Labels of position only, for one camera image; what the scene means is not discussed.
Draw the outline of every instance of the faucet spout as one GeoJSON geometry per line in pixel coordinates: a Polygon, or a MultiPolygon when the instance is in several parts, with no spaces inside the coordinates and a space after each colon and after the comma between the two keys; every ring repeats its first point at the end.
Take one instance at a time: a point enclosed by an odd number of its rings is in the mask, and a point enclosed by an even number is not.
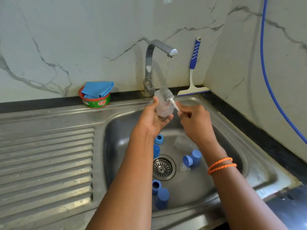
{"type": "Polygon", "coordinates": [[[146,97],[153,96],[156,91],[151,82],[151,66],[152,66],[153,53],[154,53],[153,50],[155,47],[159,48],[161,51],[166,53],[168,57],[173,57],[175,55],[178,55],[178,51],[176,49],[163,43],[160,40],[154,39],[149,42],[146,50],[146,59],[145,59],[145,79],[143,80],[143,85],[144,85],[143,94],[146,97]]]}

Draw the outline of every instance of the clear plastic bottle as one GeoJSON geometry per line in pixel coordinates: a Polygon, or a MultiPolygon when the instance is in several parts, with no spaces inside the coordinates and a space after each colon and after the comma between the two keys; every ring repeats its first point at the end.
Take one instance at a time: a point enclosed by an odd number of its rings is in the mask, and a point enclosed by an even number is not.
{"type": "Polygon", "coordinates": [[[161,89],[156,90],[154,93],[159,100],[159,105],[156,107],[158,115],[161,117],[169,116],[174,111],[174,106],[171,102],[165,101],[161,89]]]}

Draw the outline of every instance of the white marble tile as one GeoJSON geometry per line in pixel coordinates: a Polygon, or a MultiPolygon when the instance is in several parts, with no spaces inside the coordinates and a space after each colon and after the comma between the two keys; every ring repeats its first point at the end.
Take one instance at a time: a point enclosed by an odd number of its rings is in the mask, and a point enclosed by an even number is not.
{"type": "MultiPolygon", "coordinates": [[[[202,37],[194,82],[202,84],[232,0],[0,0],[0,102],[76,96],[86,81],[114,81],[113,92],[143,89],[152,39],[179,52],[169,87],[188,85],[187,69],[202,37]]],[[[153,83],[167,59],[154,52],[153,83]]]]}
{"type": "MultiPolygon", "coordinates": [[[[285,113],[307,136],[307,0],[269,0],[264,60],[285,113]]],[[[307,146],[275,107],[260,62],[261,0],[234,0],[204,84],[307,161],[307,146]]]]}

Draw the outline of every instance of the blue hose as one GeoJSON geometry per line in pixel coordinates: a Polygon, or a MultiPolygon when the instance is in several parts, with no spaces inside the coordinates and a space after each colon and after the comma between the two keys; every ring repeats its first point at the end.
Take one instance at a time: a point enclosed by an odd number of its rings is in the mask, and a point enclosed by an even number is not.
{"type": "Polygon", "coordinates": [[[277,109],[279,112],[282,114],[282,116],[285,118],[285,120],[289,123],[289,125],[293,128],[293,130],[299,135],[299,137],[307,144],[307,139],[305,136],[297,129],[297,127],[291,122],[291,120],[288,118],[286,113],[282,110],[280,105],[278,104],[274,93],[270,87],[268,78],[267,78],[267,73],[266,73],[266,68],[264,66],[264,57],[263,57],[263,35],[264,35],[264,24],[266,21],[266,11],[267,11],[267,2],[268,0],[264,0],[263,4],[263,12],[262,12],[262,19],[261,19],[261,33],[260,33],[260,57],[261,57],[261,67],[262,67],[262,73],[263,73],[263,78],[264,81],[266,82],[267,88],[269,90],[269,93],[271,95],[271,98],[273,99],[273,102],[275,103],[277,109]]]}

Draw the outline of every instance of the drain strainer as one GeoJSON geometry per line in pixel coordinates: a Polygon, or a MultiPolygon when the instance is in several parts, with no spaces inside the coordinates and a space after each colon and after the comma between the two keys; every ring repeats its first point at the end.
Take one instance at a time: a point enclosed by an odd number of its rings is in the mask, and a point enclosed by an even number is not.
{"type": "Polygon", "coordinates": [[[169,156],[160,154],[153,162],[153,177],[155,179],[167,181],[175,175],[176,165],[169,156]]]}

